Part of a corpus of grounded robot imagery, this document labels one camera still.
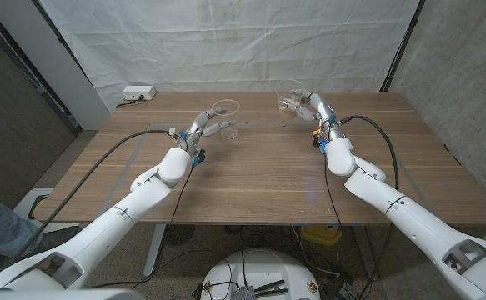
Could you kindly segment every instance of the shoe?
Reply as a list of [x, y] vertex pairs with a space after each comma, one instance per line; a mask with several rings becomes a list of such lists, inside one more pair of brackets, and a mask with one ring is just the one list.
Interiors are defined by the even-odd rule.
[[31, 257], [35, 254], [39, 254], [55, 248], [62, 243], [65, 243], [69, 239], [73, 238], [76, 234], [79, 233], [80, 230], [81, 228], [79, 226], [71, 226], [52, 232], [46, 232], [43, 234], [43, 238], [41, 239], [41, 242], [38, 244], [35, 250], [31, 251], [23, 258]]

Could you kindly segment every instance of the table leg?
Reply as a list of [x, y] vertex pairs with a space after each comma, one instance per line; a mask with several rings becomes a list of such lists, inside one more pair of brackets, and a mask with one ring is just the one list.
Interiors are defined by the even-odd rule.
[[373, 252], [371, 251], [372, 245], [368, 241], [367, 228], [365, 226], [354, 226], [353, 235], [356, 237], [356, 242], [358, 242], [358, 249], [363, 259], [363, 265], [365, 266], [365, 271], [367, 271], [367, 276], [371, 278], [373, 273], [376, 272], [376, 263]]
[[148, 276], [153, 272], [153, 266], [156, 263], [158, 254], [161, 251], [163, 234], [165, 233], [166, 224], [156, 224], [153, 229], [152, 241], [150, 242], [150, 250], [148, 250], [148, 257], [146, 258], [146, 263], [144, 264], [144, 276]]

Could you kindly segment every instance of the yellow object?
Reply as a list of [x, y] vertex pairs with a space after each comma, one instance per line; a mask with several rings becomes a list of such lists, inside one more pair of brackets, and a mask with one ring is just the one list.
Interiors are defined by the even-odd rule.
[[325, 246], [336, 244], [342, 236], [338, 227], [328, 226], [304, 226], [300, 231], [303, 239]]

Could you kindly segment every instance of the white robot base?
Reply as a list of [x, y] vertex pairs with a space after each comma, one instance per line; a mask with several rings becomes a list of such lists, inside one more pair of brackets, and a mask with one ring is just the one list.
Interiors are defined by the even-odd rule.
[[[248, 286], [256, 289], [270, 283], [282, 280], [284, 282], [277, 285], [275, 289], [270, 287], [254, 292], [253, 288], [244, 286], [245, 276]], [[238, 291], [233, 283], [212, 286], [215, 283], [228, 281], [237, 283], [241, 290]], [[320, 292], [313, 274], [296, 259], [271, 249], [247, 249], [243, 250], [243, 253], [238, 251], [226, 257], [209, 271], [203, 280], [203, 285], [212, 287], [202, 290], [202, 300], [255, 299], [256, 294], [272, 291], [279, 293], [268, 296], [271, 300], [320, 300]], [[287, 289], [287, 292], [280, 292], [283, 289]]]

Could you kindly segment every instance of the wire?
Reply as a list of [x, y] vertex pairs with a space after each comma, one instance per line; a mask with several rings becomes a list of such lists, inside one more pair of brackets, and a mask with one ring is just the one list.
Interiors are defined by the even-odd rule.
[[233, 283], [235, 284], [235, 286], [237, 288], [239, 288], [239, 285], [236, 283], [236, 282], [233, 282], [233, 281], [226, 281], [226, 282], [219, 282], [219, 283], [214, 283], [214, 284], [206, 284], [206, 285], [202, 285], [201, 283], [199, 283], [197, 286], [196, 286], [196, 289], [191, 293], [191, 296], [193, 296], [194, 299], [196, 300], [200, 300], [200, 295], [202, 293], [202, 291], [204, 289], [209, 289], [211, 287], [214, 287], [214, 286], [217, 286], [217, 285], [221, 285], [221, 284], [226, 284], [226, 283]]
[[367, 288], [372, 285], [374, 278], [376, 277], [376, 273], [379, 273], [379, 267], [380, 267], [380, 264], [382, 262], [383, 255], [385, 254], [385, 250], [387, 249], [389, 241], [391, 240], [391, 235], [393, 233], [393, 229], [394, 229], [394, 224], [391, 223], [391, 226], [389, 227], [389, 230], [387, 231], [387, 237], [385, 238], [385, 242], [383, 242], [382, 251], [380, 252], [380, 254], [378, 256], [378, 260], [376, 262], [374, 262], [374, 265], [376, 266], [378, 271], [373, 272], [373, 275], [370, 277], [370, 280], [368, 280], [367, 284], [365, 284], [365, 286], [363, 287], [363, 290], [359, 294], [358, 299], [363, 299], [363, 295], [365, 294], [365, 291], [367, 290]]
[[244, 239], [243, 239], [243, 231], [241, 231], [241, 258], [243, 258], [243, 279], [244, 279], [244, 286], [248, 286], [248, 282], [246, 281], [246, 270], [245, 270], [245, 263], [244, 263], [244, 253], [243, 253], [243, 246], [244, 246]]
[[346, 289], [344, 287], [344, 285], [342, 285], [341, 288], [348, 294], [348, 300], [352, 300], [351, 297], [353, 297], [354, 299], [356, 299], [356, 297], [348, 289]]
[[294, 236], [298, 239], [298, 243], [300, 244], [300, 249], [302, 249], [303, 258], [306, 260], [306, 263], [308, 263], [308, 265], [311, 266], [311, 268], [314, 268], [316, 270], [319, 270], [320, 272], [324, 272], [324, 273], [327, 273], [327, 274], [335, 275], [335, 278], [339, 278], [339, 276], [341, 276], [341, 274], [339, 274], [337, 272], [325, 270], [325, 269], [322, 269], [320, 267], [315, 267], [312, 263], [309, 262], [308, 257], [306, 256], [306, 252], [303, 250], [302, 240], [300, 239], [300, 237], [298, 237], [298, 234], [296, 233], [296, 230], [294, 229], [294, 226], [291, 226], [291, 228], [293, 229]]
[[188, 255], [190, 253], [202, 253], [202, 252], [215, 253], [215, 254], [219, 255], [219, 257], [221, 257], [224, 260], [224, 262], [226, 262], [226, 264], [228, 265], [228, 268], [230, 270], [229, 272], [230, 272], [230, 281], [231, 281], [232, 267], [229, 264], [229, 262], [226, 260], [226, 258], [224, 258], [223, 256], [221, 256], [220, 254], [218, 254], [214, 250], [202, 249], [202, 250], [191, 250], [191, 251], [187, 251], [187, 252], [184, 252], [182, 254], [177, 255], [176, 257], [173, 257], [170, 261], [168, 261], [167, 263], [163, 264], [161, 267], [158, 267], [154, 272], [152, 272], [152, 274], [146, 276], [145, 278], [143, 278], [141, 280], [138, 280], [138, 281], [108, 282], [108, 283], [98, 284], [98, 285], [92, 286], [90, 288], [104, 288], [104, 287], [109, 287], [109, 286], [118, 285], [118, 284], [135, 284], [135, 286], [133, 286], [133, 288], [135, 288], [140, 283], [146, 283], [146, 282], [148, 282], [150, 279], [152, 279], [154, 277], [154, 275], [157, 272], [159, 272], [159, 270], [161, 270], [162, 268], [165, 268], [167, 265], [171, 264], [172, 262], [174, 262], [178, 258], [180, 258], [182, 256], [185, 256], [185, 255]]
[[141, 95], [141, 96], [139, 96], [139, 98], [137, 98], [137, 99], [135, 99], [133, 101], [118, 104], [115, 108], [120, 108], [120, 107], [123, 107], [123, 106], [126, 106], [126, 105], [140, 103], [143, 99], [144, 99], [144, 95]]
[[[398, 191], [398, 189], [399, 189], [398, 163], [397, 163], [397, 159], [396, 159], [396, 153], [394, 152], [394, 147], [393, 147], [393, 144], [391, 143], [391, 140], [389, 139], [389, 137], [387, 136], [387, 134], [385, 133], [385, 131], [375, 121], [371, 120], [368, 117], [359, 116], [359, 115], [349, 116], [349, 117], [346, 117], [346, 118], [342, 119], [340, 121], [340, 123], [341, 124], [345, 124], [345, 123], [347, 123], [350, 120], [355, 119], [355, 118], [361, 119], [361, 120], [364, 120], [367, 123], [370, 123], [373, 127], [375, 127], [379, 131], [379, 133], [385, 139], [385, 142], [388, 145], [389, 151], [391, 152], [391, 158], [393, 159], [394, 188]], [[375, 262], [375, 266], [376, 266], [377, 270], [379, 270], [379, 266], [380, 266], [380, 264], [382, 262], [382, 257], [385, 254], [385, 250], [387, 249], [387, 246], [388, 246], [389, 241], [391, 239], [391, 235], [393, 233], [393, 229], [394, 229], [394, 224], [391, 223], [391, 226], [389, 227], [389, 230], [387, 232], [387, 237], [385, 238], [385, 242], [383, 242], [382, 251], [381, 251], [381, 253], [378, 256], [378, 260]], [[363, 295], [367, 291], [367, 288], [369, 288], [369, 287], [372, 286], [372, 283], [374, 281], [374, 278], [376, 276], [376, 273], [378, 273], [378, 272], [379, 271], [373, 272], [373, 274], [370, 277], [370, 279], [368, 280], [367, 284], [365, 284], [365, 286], [363, 287], [363, 290], [359, 294], [358, 299], [363, 300]]]
[[35, 239], [37, 239], [39, 234], [41, 234], [43, 232], [44, 228], [46, 228], [46, 226], [48, 226], [48, 224], [58, 215], [58, 213], [63, 209], [63, 207], [65, 205], [67, 205], [68, 201], [70, 201], [70, 199], [74, 196], [74, 194], [78, 191], [78, 189], [85, 183], [87, 178], [103, 162], [103, 160], [106, 159], [109, 156], [109, 154], [111, 154], [116, 148], [118, 148], [120, 145], [122, 145], [124, 142], [126, 142], [130, 138], [135, 138], [136, 136], [140, 136], [140, 135], [147, 134], [147, 133], [165, 133], [168, 136], [173, 137], [173, 138], [178, 137], [176, 135], [174, 135], [174, 136], [170, 135], [170, 133], [166, 130], [144, 130], [144, 131], [141, 131], [141, 132], [136, 132], [134, 134], [130, 134], [127, 137], [120, 140], [120, 142], [117, 142], [113, 147], [111, 147], [111, 149], [109, 149], [105, 154], [103, 154], [102, 157], [99, 158], [97, 162], [95, 162], [93, 164], [93, 166], [87, 171], [87, 173], [85, 175], [83, 175], [83, 178], [78, 182], [76, 187], [74, 187], [74, 189], [63, 199], [63, 201], [59, 204], [59, 206], [52, 212], [50, 217], [48, 217], [48, 219], [46, 221], [44, 221], [43, 225], [41, 225], [37, 229], [37, 231], [35, 231], [35, 233], [29, 238], [29, 240], [26, 243], [24, 243], [24, 245], [20, 248], [20, 250], [17, 251], [17, 253], [13, 256], [13, 258], [11, 260], [9, 260], [9, 263], [7, 263], [3, 268], [7, 268], [7, 267], [11, 266], [13, 263], [15, 263], [23, 255], [23, 253], [26, 251], [26, 249], [28, 249], [32, 245], [32, 243], [35, 241]]
[[379, 133], [385, 139], [385, 142], [387, 142], [387, 146], [389, 148], [389, 151], [391, 152], [391, 158], [393, 159], [394, 188], [398, 191], [398, 184], [399, 184], [399, 181], [398, 181], [398, 163], [397, 163], [397, 160], [396, 160], [396, 154], [394, 153], [394, 147], [393, 147], [393, 144], [391, 143], [391, 140], [389, 139], [389, 137], [387, 136], [385, 131], [375, 121], [369, 119], [368, 117], [354, 115], [354, 116], [346, 117], [339, 122], [341, 124], [346, 124], [354, 118], [361, 119], [361, 120], [364, 120], [367, 123], [370, 123], [372, 126], [374, 126], [379, 131]]
[[193, 170], [194, 170], [194, 167], [191, 167], [191, 171], [189, 172], [189, 175], [187, 176], [187, 179], [185, 180], [185, 183], [183, 184], [182, 191], [179, 193], [178, 201], [176, 202], [176, 208], [174, 208], [174, 212], [173, 212], [173, 217], [170, 218], [170, 223], [168, 224], [169, 227], [172, 226], [172, 224], [173, 224], [174, 216], [176, 215], [176, 211], [178, 210], [179, 201], [182, 199], [183, 190], [187, 186], [187, 182], [189, 181], [189, 178], [191, 177]]
[[328, 183], [328, 160], [326, 156], [324, 156], [324, 179], [326, 180], [326, 188], [328, 189], [329, 200], [332, 202], [333, 211], [335, 212], [335, 216], [337, 216], [337, 220], [339, 221], [339, 226], [342, 227], [343, 224], [341, 223], [341, 218], [337, 213], [337, 209], [335, 208], [335, 203], [333, 203], [332, 193], [329, 191], [329, 183]]

